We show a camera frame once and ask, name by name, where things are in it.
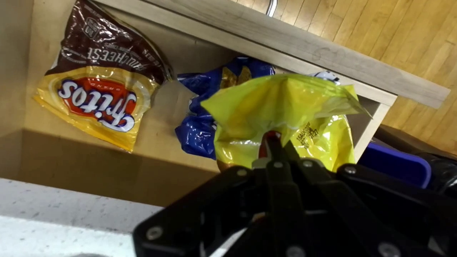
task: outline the snack bag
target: snack bag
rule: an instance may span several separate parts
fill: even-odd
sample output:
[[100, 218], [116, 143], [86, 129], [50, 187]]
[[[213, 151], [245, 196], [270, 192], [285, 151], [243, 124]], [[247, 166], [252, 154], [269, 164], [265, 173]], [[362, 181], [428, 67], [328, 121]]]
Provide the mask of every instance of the snack bag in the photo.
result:
[[[352, 138], [342, 115], [366, 112], [351, 86], [299, 74], [262, 77], [222, 89], [202, 106], [218, 124], [216, 158], [245, 167], [259, 158], [262, 138], [271, 131], [280, 135], [283, 146], [292, 139], [300, 156], [318, 158], [329, 170], [337, 162], [353, 162]], [[339, 141], [344, 143], [341, 150]], [[330, 153], [310, 154], [314, 149]]]
[[206, 73], [178, 75], [178, 80], [197, 94], [189, 104], [190, 114], [175, 129], [182, 149], [188, 153], [216, 159], [214, 135], [216, 124], [213, 117], [201, 106], [201, 102], [219, 89], [242, 84], [252, 78], [273, 75], [271, 64], [251, 57], [236, 57], [226, 65]]
[[171, 79], [154, 45], [88, 0], [73, 6], [55, 63], [34, 99], [129, 152], [154, 90]]

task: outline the blue chip bag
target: blue chip bag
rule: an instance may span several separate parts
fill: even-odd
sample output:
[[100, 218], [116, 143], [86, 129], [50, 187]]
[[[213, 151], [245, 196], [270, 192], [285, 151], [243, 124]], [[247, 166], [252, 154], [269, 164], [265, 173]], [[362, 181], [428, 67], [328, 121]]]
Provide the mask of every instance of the blue chip bag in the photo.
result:
[[206, 73], [180, 74], [178, 81], [197, 94], [189, 104], [190, 114], [175, 129], [181, 148], [189, 154], [216, 159], [216, 124], [201, 106], [219, 89], [240, 85], [250, 79], [274, 75], [273, 65], [251, 57], [236, 57], [226, 65]]

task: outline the fritos logo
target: fritos logo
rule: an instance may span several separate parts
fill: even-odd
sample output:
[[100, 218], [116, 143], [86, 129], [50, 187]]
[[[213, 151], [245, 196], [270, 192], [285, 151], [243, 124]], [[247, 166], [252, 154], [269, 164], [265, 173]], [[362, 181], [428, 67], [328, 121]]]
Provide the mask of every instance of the fritos logo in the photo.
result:
[[63, 80], [57, 93], [72, 113], [95, 118], [110, 129], [127, 132], [135, 125], [131, 114], [137, 97], [120, 83], [93, 77]]

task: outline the speckled countertop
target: speckled countertop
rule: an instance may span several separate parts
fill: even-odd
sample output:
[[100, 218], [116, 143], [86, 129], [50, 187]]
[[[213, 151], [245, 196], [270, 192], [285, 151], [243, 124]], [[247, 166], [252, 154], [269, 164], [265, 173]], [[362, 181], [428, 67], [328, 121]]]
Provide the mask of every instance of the speckled countertop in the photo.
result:
[[130, 233], [162, 209], [6, 179], [0, 195], [2, 257], [135, 257]]

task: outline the metal bolt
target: metal bolt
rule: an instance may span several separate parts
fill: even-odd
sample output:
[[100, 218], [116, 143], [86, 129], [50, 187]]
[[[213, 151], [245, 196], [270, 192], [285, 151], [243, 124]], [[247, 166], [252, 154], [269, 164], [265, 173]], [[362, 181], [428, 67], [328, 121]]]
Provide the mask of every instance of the metal bolt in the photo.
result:
[[395, 245], [391, 243], [381, 242], [377, 250], [382, 257], [401, 257], [401, 252]]
[[352, 166], [348, 166], [348, 167], [344, 168], [344, 171], [346, 171], [349, 174], [355, 174], [356, 173], [356, 169], [354, 167], [352, 167]]
[[241, 176], [241, 177], [246, 176], [247, 174], [248, 174], [248, 172], [245, 169], [241, 169], [236, 172], [236, 175]]
[[148, 229], [148, 231], [146, 232], [146, 238], [148, 240], [155, 240], [155, 239], [161, 237], [162, 233], [163, 233], [163, 230], [161, 227], [159, 227], [159, 226], [152, 227], [152, 228]]
[[278, 161], [277, 161], [277, 162], [273, 163], [273, 166], [274, 166], [275, 168], [282, 168], [282, 167], [283, 167], [283, 164], [282, 164], [282, 162], [278, 162]]
[[299, 246], [290, 246], [286, 251], [287, 257], [305, 257], [305, 251]]
[[304, 162], [303, 162], [303, 166], [309, 168], [309, 167], [312, 167], [312, 166], [313, 166], [313, 163], [310, 162], [310, 161], [304, 161]]

